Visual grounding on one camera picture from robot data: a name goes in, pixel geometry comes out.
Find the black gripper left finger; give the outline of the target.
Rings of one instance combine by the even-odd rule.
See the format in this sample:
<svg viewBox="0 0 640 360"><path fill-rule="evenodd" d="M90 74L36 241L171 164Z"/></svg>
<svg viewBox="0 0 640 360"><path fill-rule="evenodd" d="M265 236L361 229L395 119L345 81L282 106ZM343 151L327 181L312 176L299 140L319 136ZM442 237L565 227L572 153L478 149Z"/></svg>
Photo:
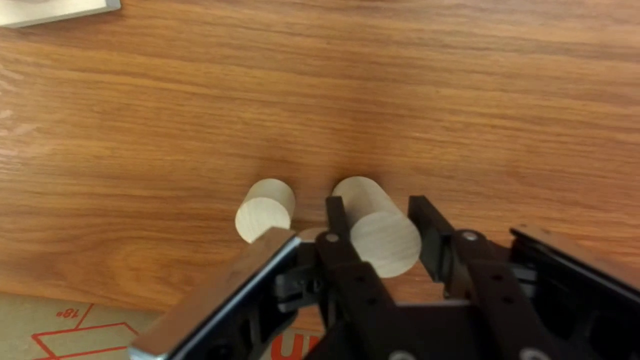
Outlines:
<svg viewBox="0 0 640 360"><path fill-rule="evenodd" d="M388 360L391 341L384 324L395 304L373 267L355 253L340 196L325 198L325 220L327 229L315 239L325 334L313 346L313 360Z"/></svg>

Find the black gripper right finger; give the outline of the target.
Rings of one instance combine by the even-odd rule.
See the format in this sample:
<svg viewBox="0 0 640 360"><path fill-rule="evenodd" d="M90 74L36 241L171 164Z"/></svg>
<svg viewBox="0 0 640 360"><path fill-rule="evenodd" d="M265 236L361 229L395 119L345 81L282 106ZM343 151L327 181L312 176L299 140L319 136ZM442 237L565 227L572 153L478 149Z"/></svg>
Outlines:
<svg viewBox="0 0 640 360"><path fill-rule="evenodd" d="M425 198L407 199L421 239L419 261L460 317L442 325L456 355L471 360L553 360L553 341L525 300L509 263L490 239L453 227Z"/></svg>

